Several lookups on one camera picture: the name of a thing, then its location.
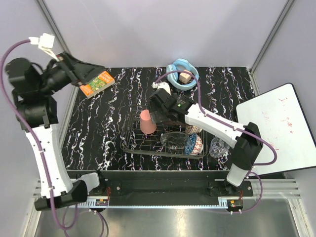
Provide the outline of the pink plastic cup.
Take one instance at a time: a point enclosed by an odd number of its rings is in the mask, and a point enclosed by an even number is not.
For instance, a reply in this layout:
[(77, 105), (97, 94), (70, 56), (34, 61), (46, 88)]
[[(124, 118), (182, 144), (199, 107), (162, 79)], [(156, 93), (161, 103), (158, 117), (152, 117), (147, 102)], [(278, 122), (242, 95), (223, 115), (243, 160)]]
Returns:
[(140, 129), (144, 134), (155, 132), (157, 125), (152, 122), (149, 110), (143, 110), (140, 113)]

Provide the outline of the red floral plate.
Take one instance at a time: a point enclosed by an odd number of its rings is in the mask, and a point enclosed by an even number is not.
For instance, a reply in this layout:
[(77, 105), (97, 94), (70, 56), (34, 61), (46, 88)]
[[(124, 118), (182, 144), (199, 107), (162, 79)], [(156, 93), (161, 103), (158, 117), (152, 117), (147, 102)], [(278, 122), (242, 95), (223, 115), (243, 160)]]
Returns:
[(187, 125), (185, 122), (181, 122), (181, 121), (165, 121), (163, 122), (163, 124), (165, 125), (170, 125), (170, 126), (185, 126)]

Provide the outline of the grey wire dish rack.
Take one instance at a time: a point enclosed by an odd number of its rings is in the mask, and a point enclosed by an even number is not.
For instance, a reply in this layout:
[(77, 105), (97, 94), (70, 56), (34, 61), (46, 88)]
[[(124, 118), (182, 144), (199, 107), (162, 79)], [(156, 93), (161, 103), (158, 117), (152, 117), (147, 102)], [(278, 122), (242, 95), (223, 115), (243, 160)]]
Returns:
[(185, 126), (170, 126), (159, 123), (154, 133), (144, 134), (140, 129), (140, 113), (146, 108), (147, 106), (145, 105), (133, 105), (130, 107), (130, 112), (126, 115), (126, 125), (121, 132), (120, 147), (123, 151), (131, 154), (193, 159), (199, 159), (207, 155), (208, 135), (205, 131), (198, 134), (203, 142), (203, 151), (196, 156), (185, 155), (184, 151), (172, 152), (163, 147), (160, 142), (160, 138), (164, 133), (176, 131), (185, 133)]

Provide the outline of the clear glass plate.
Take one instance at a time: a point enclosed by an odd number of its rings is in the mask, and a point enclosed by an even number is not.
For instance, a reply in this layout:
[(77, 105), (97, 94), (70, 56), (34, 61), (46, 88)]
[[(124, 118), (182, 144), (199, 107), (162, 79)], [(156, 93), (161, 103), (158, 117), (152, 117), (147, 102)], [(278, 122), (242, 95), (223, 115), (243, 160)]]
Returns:
[(160, 138), (160, 142), (163, 147), (172, 152), (183, 152), (188, 139), (189, 136), (186, 133), (176, 131), (164, 133)]

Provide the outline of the brown patterned bowl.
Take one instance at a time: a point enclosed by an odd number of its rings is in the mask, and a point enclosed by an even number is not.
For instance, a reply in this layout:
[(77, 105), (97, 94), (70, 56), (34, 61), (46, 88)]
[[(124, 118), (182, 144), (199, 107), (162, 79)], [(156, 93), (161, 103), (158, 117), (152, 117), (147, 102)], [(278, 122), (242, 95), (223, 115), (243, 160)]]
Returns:
[(186, 129), (185, 129), (185, 133), (187, 135), (198, 134), (201, 131), (202, 131), (201, 128), (199, 128), (197, 126), (193, 126), (193, 125), (188, 125), (188, 126), (186, 126)]

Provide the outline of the blue triangle patterned bowl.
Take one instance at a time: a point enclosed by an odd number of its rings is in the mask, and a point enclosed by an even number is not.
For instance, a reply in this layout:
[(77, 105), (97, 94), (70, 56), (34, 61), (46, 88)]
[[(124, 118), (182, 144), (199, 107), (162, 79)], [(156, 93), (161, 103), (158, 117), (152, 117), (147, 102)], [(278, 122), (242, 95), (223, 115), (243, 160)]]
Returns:
[(196, 146), (196, 141), (197, 141), (197, 135), (191, 134), (185, 144), (185, 148), (184, 148), (184, 154), (185, 155), (190, 155), (192, 153), (192, 151), (194, 150), (195, 146)]

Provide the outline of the orange patterned white bowl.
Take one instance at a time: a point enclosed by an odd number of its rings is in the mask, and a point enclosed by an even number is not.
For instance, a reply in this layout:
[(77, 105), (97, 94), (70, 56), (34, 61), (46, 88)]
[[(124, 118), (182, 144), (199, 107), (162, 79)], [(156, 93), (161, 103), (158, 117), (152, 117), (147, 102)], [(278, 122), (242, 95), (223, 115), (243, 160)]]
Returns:
[(193, 151), (191, 152), (191, 155), (196, 156), (200, 154), (202, 151), (203, 151), (203, 142), (202, 142), (202, 139), (199, 136), (197, 136), (196, 144)]

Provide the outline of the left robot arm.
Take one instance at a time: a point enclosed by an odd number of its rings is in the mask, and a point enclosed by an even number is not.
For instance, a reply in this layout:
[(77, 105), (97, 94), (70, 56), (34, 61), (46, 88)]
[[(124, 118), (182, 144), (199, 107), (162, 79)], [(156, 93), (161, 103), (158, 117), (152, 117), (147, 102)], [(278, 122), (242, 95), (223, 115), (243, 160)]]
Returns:
[(82, 62), (67, 52), (49, 61), (39, 73), (35, 63), (16, 58), (5, 66), (17, 120), (33, 147), (41, 181), (41, 193), (35, 203), (37, 211), (72, 206), (86, 202), (88, 195), (102, 195), (107, 188), (99, 171), (72, 181), (66, 171), (57, 137), (57, 102), (52, 95), (67, 86), (87, 85), (104, 72), (105, 67)]

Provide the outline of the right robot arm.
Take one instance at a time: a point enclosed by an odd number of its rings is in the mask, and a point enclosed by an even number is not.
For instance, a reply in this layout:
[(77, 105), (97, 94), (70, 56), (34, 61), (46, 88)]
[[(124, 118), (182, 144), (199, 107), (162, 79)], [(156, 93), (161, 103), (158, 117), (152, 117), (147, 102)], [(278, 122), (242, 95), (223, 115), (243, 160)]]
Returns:
[(263, 148), (256, 124), (230, 121), (206, 110), (187, 96), (169, 94), (163, 88), (151, 94), (149, 111), (153, 122), (196, 126), (227, 143), (233, 151), (224, 190), (231, 196), (241, 191), (244, 178)]

